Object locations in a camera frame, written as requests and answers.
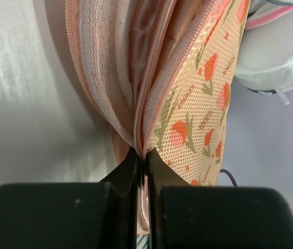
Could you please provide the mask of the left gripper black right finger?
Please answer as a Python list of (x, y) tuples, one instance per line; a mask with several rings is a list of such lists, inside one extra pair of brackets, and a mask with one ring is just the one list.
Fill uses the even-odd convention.
[(191, 186), (146, 156), (151, 248), (293, 248), (293, 215), (274, 189)]

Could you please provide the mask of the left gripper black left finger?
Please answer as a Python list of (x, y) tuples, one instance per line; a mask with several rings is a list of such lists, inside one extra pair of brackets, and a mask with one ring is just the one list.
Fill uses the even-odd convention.
[(138, 156), (97, 183), (0, 186), (0, 248), (135, 248)]

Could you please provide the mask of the peach floral laundry bag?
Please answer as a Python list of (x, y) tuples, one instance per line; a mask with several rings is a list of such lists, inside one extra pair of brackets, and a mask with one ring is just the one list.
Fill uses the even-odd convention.
[[(80, 2), (66, 2), (70, 53), (88, 99), (104, 118), (84, 82)], [(118, 163), (130, 148), (142, 159), (156, 150), (188, 184), (213, 186), (221, 169), (231, 83), (250, 2), (200, 2), (200, 9), (150, 86), (138, 130), (140, 147), (123, 141), (104, 119), (110, 126)]]

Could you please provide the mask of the pink satin lace bra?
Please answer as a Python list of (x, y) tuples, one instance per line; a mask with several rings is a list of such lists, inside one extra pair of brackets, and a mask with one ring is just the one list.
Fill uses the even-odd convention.
[(200, 1), (81, 1), (80, 56), (90, 95), (118, 136), (139, 148), (144, 103)]

